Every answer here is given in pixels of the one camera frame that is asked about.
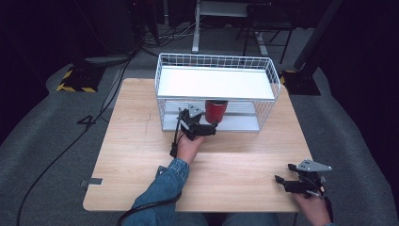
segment red cup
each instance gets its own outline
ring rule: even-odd
[[[205,101],[205,120],[209,123],[220,123],[227,108],[227,101]]]

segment human hand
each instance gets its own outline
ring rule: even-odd
[[[304,198],[304,194],[293,193],[294,200],[312,226],[324,226],[331,223],[326,201],[319,197]]]
[[[200,145],[205,140],[205,137],[196,137],[194,140],[190,140],[186,135],[179,134],[179,143],[177,157],[182,159],[188,165],[193,163],[194,158],[197,156],[197,152],[199,151]]]

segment black equipment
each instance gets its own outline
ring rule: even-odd
[[[185,108],[184,110],[181,110],[179,108],[175,137],[172,143],[172,149],[170,150],[170,155],[173,157],[177,156],[177,144],[179,143],[179,140],[177,140],[177,134],[179,126],[181,127],[182,132],[191,140],[194,140],[198,136],[210,136],[216,134],[217,123],[200,124],[202,113],[203,110],[191,104],[188,105],[188,109]]]
[[[311,195],[324,199],[331,222],[333,221],[331,201],[326,196],[323,183],[326,182],[324,176],[319,175],[319,171],[330,171],[332,167],[305,159],[298,166],[288,164],[288,169],[298,173],[299,181],[285,181],[284,178],[275,175],[276,182],[283,185],[286,192],[302,193],[306,198]]]

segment denim jacket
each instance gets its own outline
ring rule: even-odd
[[[167,168],[159,167],[155,180],[143,194],[137,197],[132,208],[175,198],[182,192],[189,171],[188,164],[180,158],[173,159]],[[122,225],[171,225],[175,208],[176,203],[170,203],[142,210],[129,216]]]

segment person's arm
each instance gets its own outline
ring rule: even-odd
[[[189,165],[193,162],[204,137],[191,141],[182,136],[178,143],[177,157],[167,168],[158,169],[155,180],[149,188],[135,200],[132,208],[152,202],[175,198],[182,192],[189,174]],[[156,206],[132,214],[122,222],[127,225],[170,225],[173,222],[176,203]]]
[[[305,218],[312,226],[333,226],[329,218],[326,201],[315,196],[308,199],[303,194],[293,193],[294,200],[299,205]]]

